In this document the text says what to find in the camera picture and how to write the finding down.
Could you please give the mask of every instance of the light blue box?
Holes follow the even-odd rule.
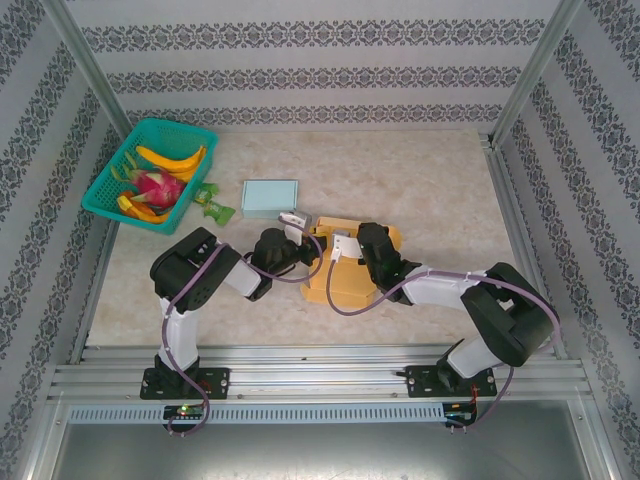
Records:
[[[245,218],[274,218],[281,212],[295,210],[297,180],[246,180],[242,192]]]

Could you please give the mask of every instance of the tabletop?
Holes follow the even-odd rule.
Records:
[[[248,179],[297,179],[298,208],[393,225],[403,258],[454,271],[514,264],[478,135],[473,130],[221,134],[206,178],[237,209],[225,227],[192,204],[170,236],[120,224],[88,345],[159,345],[162,313],[153,261],[203,226],[240,253],[275,220],[244,219]],[[299,266],[291,277],[307,272]],[[355,317],[308,303],[299,286],[274,282],[258,302],[222,285],[200,314],[201,345],[452,343],[476,329],[465,312],[385,302]]]

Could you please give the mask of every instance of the teal plastic basket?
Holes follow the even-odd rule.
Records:
[[[204,177],[213,165],[213,149],[218,143],[218,136],[208,130],[182,125],[169,120],[147,118],[142,120],[129,134],[115,155],[111,158],[105,169],[89,187],[82,199],[82,206],[97,215],[129,223],[136,227],[146,228],[154,232],[171,235],[178,228],[178,224],[187,208],[193,201]],[[117,181],[111,174],[111,166],[124,177],[123,165],[128,164],[124,152],[129,152],[142,169],[153,169],[154,166],[136,152],[136,147],[142,145],[154,152],[171,159],[187,158],[193,155],[201,145],[207,147],[207,154],[200,162],[198,170],[180,196],[180,199],[171,210],[166,222],[154,225],[135,218],[127,217],[120,212],[116,199],[125,190],[135,191],[135,187],[128,183]]]

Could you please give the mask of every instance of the yellow banana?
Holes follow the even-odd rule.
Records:
[[[142,158],[150,161],[158,167],[164,168],[169,173],[179,173],[187,172],[194,167],[197,167],[204,156],[207,154],[207,149],[206,147],[202,146],[196,153],[188,158],[185,158],[184,160],[170,160],[141,145],[138,145],[136,147],[136,152],[138,152],[138,155],[140,155]]]
[[[160,223],[164,223],[169,218],[171,211],[163,213],[162,215],[149,215],[142,211],[142,209],[137,208],[131,200],[129,200],[126,196],[120,195],[117,198],[118,207],[122,213],[131,218],[137,218],[138,220],[142,220],[143,222],[154,223],[156,225]]]
[[[200,164],[198,163],[191,170],[187,170],[186,172],[169,172],[169,175],[177,178],[178,180],[182,180],[184,183],[188,183],[191,180],[191,178],[195,175],[199,166]]]

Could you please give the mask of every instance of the patterned wallpaper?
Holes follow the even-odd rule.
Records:
[[[639,13],[586,1],[502,145],[623,478],[640,478]]]
[[[0,479],[69,359],[108,222],[80,200],[119,138],[42,7],[0,6]]]
[[[489,133],[557,0],[75,0],[132,121]]]

